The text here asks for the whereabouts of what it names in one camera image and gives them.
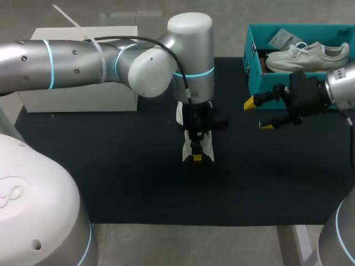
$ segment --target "shoelace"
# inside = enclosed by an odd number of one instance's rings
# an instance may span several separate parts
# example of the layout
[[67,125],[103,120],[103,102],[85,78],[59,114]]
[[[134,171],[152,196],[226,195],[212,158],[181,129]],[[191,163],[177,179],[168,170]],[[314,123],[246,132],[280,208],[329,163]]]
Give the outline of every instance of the shoelace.
[[[298,46],[300,44],[303,44],[305,45],[305,47],[303,47],[302,49],[301,48],[298,48]],[[306,50],[307,49],[307,43],[304,43],[304,42],[298,42],[296,43],[295,45],[291,44],[290,45],[290,48],[288,49],[288,54],[291,56],[291,57],[295,57],[297,54],[300,54],[300,53],[305,53],[305,54],[308,54],[308,51]]]

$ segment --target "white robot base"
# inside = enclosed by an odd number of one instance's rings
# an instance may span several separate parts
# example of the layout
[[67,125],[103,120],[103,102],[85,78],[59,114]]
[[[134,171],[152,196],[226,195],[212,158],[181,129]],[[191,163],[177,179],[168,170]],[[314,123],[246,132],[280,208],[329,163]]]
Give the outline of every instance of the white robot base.
[[0,265],[96,266],[93,227],[70,174],[0,135]]

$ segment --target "gray floor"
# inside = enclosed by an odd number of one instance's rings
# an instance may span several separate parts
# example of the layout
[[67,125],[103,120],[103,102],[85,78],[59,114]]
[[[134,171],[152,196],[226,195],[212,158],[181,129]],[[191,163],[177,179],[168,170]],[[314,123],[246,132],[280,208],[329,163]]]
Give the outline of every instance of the gray floor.
[[[1,0],[0,40],[30,38],[36,28],[70,27],[49,0]],[[56,0],[81,26],[138,25],[157,38],[168,19],[205,12],[214,20],[215,56],[241,56],[249,23],[355,22],[354,0]],[[17,94],[0,98],[12,122],[22,106]],[[321,227],[308,226],[314,248]],[[99,266],[297,265],[285,259],[276,227],[193,227],[97,224]]]

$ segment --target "white box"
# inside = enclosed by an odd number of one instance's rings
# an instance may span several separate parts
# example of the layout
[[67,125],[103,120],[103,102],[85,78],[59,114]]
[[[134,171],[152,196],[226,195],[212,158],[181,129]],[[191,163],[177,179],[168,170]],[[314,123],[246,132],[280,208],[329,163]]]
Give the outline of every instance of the white box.
[[[86,27],[92,38],[138,35],[137,26]],[[83,40],[78,28],[39,28],[31,39]],[[123,84],[103,83],[74,88],[20,91],[28,112],[137,111],[138,95]]]

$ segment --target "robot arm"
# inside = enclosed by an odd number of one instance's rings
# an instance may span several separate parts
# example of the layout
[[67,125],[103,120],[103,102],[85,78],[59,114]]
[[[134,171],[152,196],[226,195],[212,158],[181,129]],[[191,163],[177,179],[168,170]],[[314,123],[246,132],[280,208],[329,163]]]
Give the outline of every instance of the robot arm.
[[287,115],[271,117],[260,122],[261,128],[276,129],[284,124],[301,124],[302,118],[334,111],[349,109],[355,101],[355,63],[351,62],[343,68],[327,72],[324,81],[313,76],[307,78],[305,73],[297,71],[290,74],[290,85],[276,84],[272,91],[254,94],[244,103],[244,109],[261,106],[271,100],[285,102]]
[[[100,43],[104,82],[121,82],[139,95],[155,97],[169,86],[176,63],[165,50],[133,40]],[[102,60],[91,42],[24,40],[0,44],[0,93],[100,83]]]
[[[180,14],[168,22],[159,42],[179,58],[186,73],[191,102],[214,94],[212,20],[201,13]],[[105,61],[91,42],[22,40],[0,44],[0,94],[20,90],[57,89],[120,82],[144,97],[163,93],[174,80],[178,101],[188,103],[174,58],[154,43],[119,39],[99,43]]]

